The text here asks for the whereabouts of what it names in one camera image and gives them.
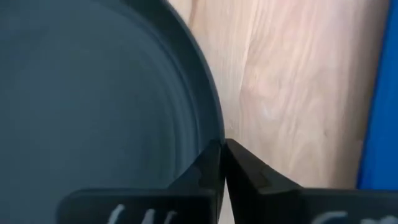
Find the wood grain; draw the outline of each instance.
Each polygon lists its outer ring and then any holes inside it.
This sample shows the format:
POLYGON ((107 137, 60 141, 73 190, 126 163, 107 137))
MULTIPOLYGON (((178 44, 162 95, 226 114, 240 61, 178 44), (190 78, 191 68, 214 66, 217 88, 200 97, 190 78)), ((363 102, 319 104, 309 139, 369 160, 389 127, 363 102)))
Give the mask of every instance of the wood grain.
POLYGON ((354 187, 388 0, 170 3, 210 65, 227 137, 304 186, 354 187))

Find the light wood surface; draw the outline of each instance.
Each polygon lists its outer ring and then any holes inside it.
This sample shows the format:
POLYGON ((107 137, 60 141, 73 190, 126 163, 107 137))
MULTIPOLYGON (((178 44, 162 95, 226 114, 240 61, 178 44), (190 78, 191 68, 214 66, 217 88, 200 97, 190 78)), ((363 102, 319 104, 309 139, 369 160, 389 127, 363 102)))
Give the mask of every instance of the light wood surface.
POLYGON ((304 186, 354 187, 388 0, 169 1, 210 65, 227 137, 304 186))

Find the blue panel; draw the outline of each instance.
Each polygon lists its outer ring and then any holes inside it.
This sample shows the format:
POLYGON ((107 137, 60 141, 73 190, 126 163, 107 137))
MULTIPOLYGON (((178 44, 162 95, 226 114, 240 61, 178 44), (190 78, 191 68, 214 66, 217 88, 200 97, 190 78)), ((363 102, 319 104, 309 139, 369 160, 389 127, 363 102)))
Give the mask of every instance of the blue panel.
POLYGON ((359 189, 398 190, 398 3, 389 19, 358 179, 359 189))

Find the wooden board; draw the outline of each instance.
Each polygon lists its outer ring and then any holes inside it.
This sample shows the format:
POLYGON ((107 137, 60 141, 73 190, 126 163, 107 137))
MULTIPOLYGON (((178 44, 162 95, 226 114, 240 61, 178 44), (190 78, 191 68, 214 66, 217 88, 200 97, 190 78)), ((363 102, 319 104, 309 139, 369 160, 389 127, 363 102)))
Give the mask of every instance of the wooden board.
POLYGON ((227 137, 304 186, 354 187, 388 0, 169 1, 210 65, 227 137))

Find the blue object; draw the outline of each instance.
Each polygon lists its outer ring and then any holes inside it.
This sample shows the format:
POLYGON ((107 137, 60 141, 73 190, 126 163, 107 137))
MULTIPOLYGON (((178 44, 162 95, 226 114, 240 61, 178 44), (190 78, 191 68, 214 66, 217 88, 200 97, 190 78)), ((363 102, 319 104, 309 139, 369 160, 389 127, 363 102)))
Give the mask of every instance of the blue object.
POLYGON ((391 1, 359 189, 398 190, 398 4, 391 1))

